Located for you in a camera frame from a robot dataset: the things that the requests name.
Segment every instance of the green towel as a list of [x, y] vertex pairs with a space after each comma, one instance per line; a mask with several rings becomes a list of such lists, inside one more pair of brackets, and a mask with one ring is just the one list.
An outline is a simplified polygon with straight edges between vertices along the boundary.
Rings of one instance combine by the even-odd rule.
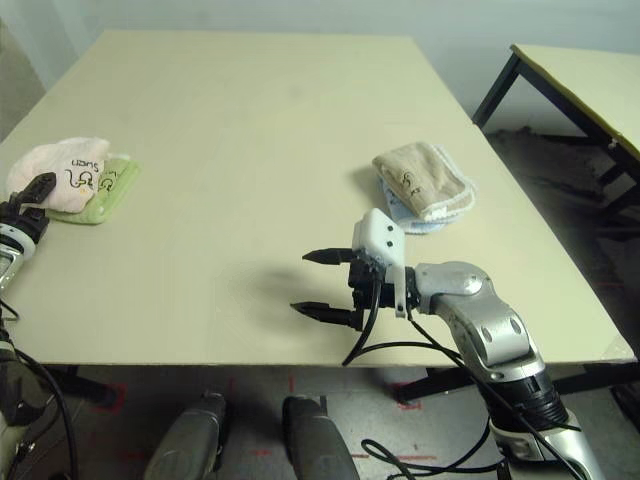
[[69, 223], [97, 225], [104, 222], [138, 175], [140, 165], [124, 157], [114, 157], [104, 162], [104, 170], [98, 182], [98, 192], [78, 213], [47, 210], [47, 216]]

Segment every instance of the white wall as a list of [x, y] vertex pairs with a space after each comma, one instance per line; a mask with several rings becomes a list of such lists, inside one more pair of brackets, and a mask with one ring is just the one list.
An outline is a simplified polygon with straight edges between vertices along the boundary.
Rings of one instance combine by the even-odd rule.
[[[507, 60], [511, 43], [640, 53], [637, 0], [54, 0], [47, 4], [0, 0], [0, 16], [23, 42], [47, 87], [102, 28], [409, 35], [470, 114]], [[518, 80], [488, 127], [524, 125], [538, 131], [572, 131], [559, 112]]]

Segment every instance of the floor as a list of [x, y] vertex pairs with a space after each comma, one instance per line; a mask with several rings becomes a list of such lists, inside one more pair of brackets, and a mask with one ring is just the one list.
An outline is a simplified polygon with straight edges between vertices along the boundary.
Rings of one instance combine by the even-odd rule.
[[[43, 93], [28, 60], [0, 23], [0, 141]], [[635, 279], [640, 275], [640, 241], [598, 238], [585, 229], [588, 221], [582, 216], [585, 209], [603, 204], [616, 189], [623, 189], [625, 180], [602, 189], [595, 175], [606, 168], [608, 159], [592, 147], [549, 142], [526, 130], [501, 132], [489, 140], [552, 225], [637, 355], [640, 292]], [[636, 215], [626, 213], [629, 218]], [[563, 376], [569, 370], [556, 368], [552, 373]], [[395, 402], [390, 386], [422, 378], [425, 372], [419, 368], [103, 366], [83, 367], [81, 374], [115, 385], [122, 393], [122, 401], [109, 410], [69, 399], [80, 446], [81, 476], [92, 480], [141, 478], [173, 419], [205, 390], [224, 393], [234, 407], [217, 476], [222, 480], [294, 478], [280, 433], [282, 400], [290, 394], [327, 397], [328, 413], [363, 479], [382, 479], [394, 472], [364, 453], [362, 438], [378, 440], [403, 459], [442, 465], [476, 441], [486, 418], [471, 387], [410, 405]], [[580, 418], [607, 478], [640, 478], [640, 434], [609, 391], [567, 395], [564, 401]], [[484, 465], [497, 458], [495, 446], [488, 442], [468, 465]], [[63, 429], [58, 424], [21, 466], [17, 478], [48, 478], [65, 469], [66, 462]], [[495, 475], [440, 478], [482, 480]]]

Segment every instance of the another table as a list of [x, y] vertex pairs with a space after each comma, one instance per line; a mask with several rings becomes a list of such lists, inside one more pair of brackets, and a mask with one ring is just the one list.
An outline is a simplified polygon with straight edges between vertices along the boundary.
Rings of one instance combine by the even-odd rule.
[[[0, 145], [4, 178], [35, 145], [109, 139], [142, 172], [96, 227], [52, 223], [6, 300], [16, 343], [63, 364], [338, 365], [357, 334], [289, 307], [351, 306], [349, 246], [384, 199], [371, 159], [443, 144], [479, 186], [462, 221], [407, 240], [407, 263], [492, 276], [549, 362], [631, 358], [611, 319], [500, 159], [408, 38], [105, 32]], [[422, 318], [452, 346], [444, 322]], [[370, 341], [417, 340], [381, 313]], [[363, 365], [446, 365], [381, 350]]]
[[640, 56], [512, 45], [513, 54], [473, 115], [482, 128], [518, 75], [549, 99], [616, 162], [601, 178], [623, 173], [636, 184], [605, 209], [610, 217], [640, 200]]

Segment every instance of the cartoon print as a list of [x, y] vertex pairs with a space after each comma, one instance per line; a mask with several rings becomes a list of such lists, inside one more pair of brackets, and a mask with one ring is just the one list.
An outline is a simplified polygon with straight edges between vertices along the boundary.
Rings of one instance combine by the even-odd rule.
[[80, 175], [78, 175], [75, 181], [73, 180], [73, 172], [71, 170], [67, 168], [65, 172], [69, 172], [69, 185], [73, 188], [80, 188], [82, 185], [93, 188], [93, 175], [91, 175], [91, 172], [87, 170], [80, 172]]
[[100, 177], [100, 184], [98, 185], [98, 191], [106, 190], [110, 192], [113, 186], [116, 183], [116, 178], [118, 177], [117, 172], [105, 172]]

